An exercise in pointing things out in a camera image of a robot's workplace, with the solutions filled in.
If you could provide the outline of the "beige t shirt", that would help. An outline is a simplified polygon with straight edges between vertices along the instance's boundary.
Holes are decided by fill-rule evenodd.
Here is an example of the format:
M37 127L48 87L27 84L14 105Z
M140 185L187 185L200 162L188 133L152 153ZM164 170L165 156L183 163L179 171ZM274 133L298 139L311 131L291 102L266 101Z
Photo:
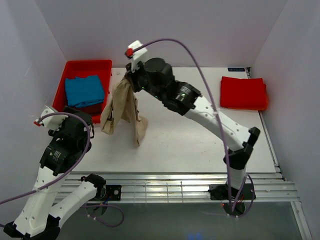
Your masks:
M101 131L107 135L113 135L120 120L131 124L133 142L136 147L139 147L146 136L149 122L147 118L140 115L138 99L130 81L125 77L113 86L110 100L100 115Z

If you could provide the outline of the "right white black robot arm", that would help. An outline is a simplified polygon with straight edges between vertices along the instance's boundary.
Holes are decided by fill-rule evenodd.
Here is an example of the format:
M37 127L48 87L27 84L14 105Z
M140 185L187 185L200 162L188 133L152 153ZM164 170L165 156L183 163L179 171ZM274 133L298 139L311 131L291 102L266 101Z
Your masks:
M215 110L200 90L176 80L172 66L162 58L130 62L125 69L134 92L149 93L168 110L200 124L223 141L227 150L223 158L227 166L226 194L232 199L242 195L247 163L261 131L244 127Z

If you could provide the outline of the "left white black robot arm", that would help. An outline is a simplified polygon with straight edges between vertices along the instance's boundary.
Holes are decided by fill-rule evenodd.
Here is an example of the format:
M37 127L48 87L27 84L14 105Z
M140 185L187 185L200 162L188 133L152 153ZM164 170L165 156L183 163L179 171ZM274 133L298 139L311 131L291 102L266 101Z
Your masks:
M106 195L106 180L91 173L80 186L54 205L63 182L91 148L94 126L91 115L65 106L62 112L47 106L35 125L48 128L52 137L39 162L32 191L22 194L28 200L19 216L3 226L11 238L55 240L65 221L91 199Z

